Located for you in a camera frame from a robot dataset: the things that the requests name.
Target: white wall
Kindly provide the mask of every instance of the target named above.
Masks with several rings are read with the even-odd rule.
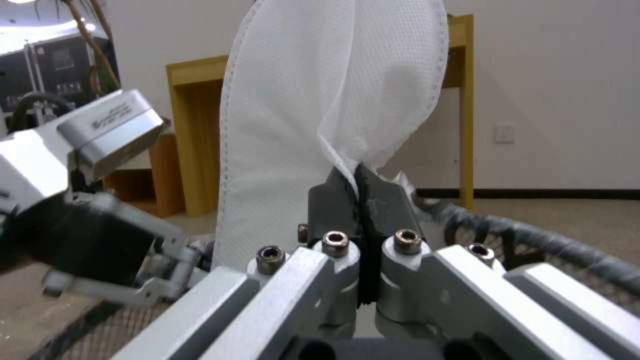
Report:
[[[227,54],[252,0],[110,0],[123,88],[137,88],[172,118],[165,66]],[[148,155],[125,167],[149,167]]]
[[[171,117],[164,66],[227,53],[250,3],[110,1],[124,87]],[[477,187],[640,188],[640,1],[445,3],[476,16]],[[443,92],[386,174],[457,186],[457,94]],[[515,126],[513,145],[493,143],[495,124]]]
[[[640,1],[445,0],[476,20],[476,186],[640,188]],[[457,185],[457,91],[387,165]],[[512,124],[513,145],[493,144]]]

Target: wall outlet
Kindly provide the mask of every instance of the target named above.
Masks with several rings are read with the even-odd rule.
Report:
[[[513,125],[494,125],[493,143],[515,143],[516,129]]]

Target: wooden shelf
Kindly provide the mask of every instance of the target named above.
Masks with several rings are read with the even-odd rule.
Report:
[[[184,211],[175,135],[161,135],[149,156],[151,169],[117,170],[102,180],[104,188],[118,199],[157,217]]]

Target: white non-woven fabric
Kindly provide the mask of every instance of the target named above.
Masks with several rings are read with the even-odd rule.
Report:
[[[293,250],[309,188],[382,166],[433,111],[448,43],[442,0],[256,1],[222,91],[214,264]]]

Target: black baseboard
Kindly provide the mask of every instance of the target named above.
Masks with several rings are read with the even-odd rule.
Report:
[[[419,197],[434,199],[457,198],[454,188],[419,188]],[[640,200],[640,189],[475,189],[476,199],[619,199]]]

